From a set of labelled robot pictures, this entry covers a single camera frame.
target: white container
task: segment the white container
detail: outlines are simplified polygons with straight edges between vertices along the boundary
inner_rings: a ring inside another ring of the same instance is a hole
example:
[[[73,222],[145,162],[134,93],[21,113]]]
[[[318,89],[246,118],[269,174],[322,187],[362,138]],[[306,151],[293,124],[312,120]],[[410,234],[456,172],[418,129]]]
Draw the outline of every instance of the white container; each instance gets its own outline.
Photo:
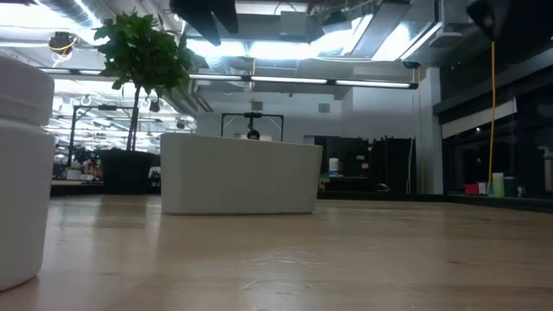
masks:
[[[478,183],[478,194],[487,194],[487,182]]]
[[[505,197],[505,175],[503,173],[493,173],[493,196],[498,198]]]
[[[330,176],[338,176],[338,167],[340,165],[340,160],[337,158],[328,159],[328,174]]]
[[[41,268],[54,163],[54,137],[41,125],[53,96],[47,74],[0,57],[0,290]]]

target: table surface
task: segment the table surface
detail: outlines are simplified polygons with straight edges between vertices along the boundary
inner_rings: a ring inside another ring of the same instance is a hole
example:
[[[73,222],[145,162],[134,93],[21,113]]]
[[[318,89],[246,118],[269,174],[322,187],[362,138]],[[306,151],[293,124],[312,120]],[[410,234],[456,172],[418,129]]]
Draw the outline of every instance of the table surface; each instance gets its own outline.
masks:
[[[160,205],[52,200],[42,271],[0,293],[0,310],[553,309],[549,214],[326,200],[312,215],[190,217]]]

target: tree trunk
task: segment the tree trunk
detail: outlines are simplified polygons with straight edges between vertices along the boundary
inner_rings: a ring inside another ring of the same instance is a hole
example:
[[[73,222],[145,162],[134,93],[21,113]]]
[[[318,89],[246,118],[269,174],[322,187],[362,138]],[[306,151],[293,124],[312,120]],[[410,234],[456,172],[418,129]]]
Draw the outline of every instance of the tree trunk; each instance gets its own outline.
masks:
[[[134,136],[136,135],[137,126],[138,126],[138,100],[140,99],[140,89],[141,86],[137,86],[137,91],[135,92],[135,105],[132,110],[132,118],[130,119],[130,128],[129,136],[127,137],[127,151],[131,151],[131,146],[133,146]]]

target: white planter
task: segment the white planter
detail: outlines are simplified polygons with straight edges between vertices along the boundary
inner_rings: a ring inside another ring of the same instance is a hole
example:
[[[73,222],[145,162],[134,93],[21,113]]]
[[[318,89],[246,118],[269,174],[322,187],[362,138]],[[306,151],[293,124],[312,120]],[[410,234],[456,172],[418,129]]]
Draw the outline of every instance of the white planter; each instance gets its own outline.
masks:
[[[298,214],[315,209],[322,147],[162,135],[162,210]]]

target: yellow pole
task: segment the yellow pole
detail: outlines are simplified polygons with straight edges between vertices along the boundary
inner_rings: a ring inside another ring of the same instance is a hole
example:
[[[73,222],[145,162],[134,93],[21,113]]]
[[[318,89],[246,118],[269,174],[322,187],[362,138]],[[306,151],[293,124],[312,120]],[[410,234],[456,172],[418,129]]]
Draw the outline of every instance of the yellow pole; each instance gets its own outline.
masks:
[[[492,185],[493,169],[493,137],[495,131],[495,105],[496,105],[496,86],[495,86],[495,41],[492,41],[492,133],[490,134],[490,162],[488,165],[487,193],[490,194]]]

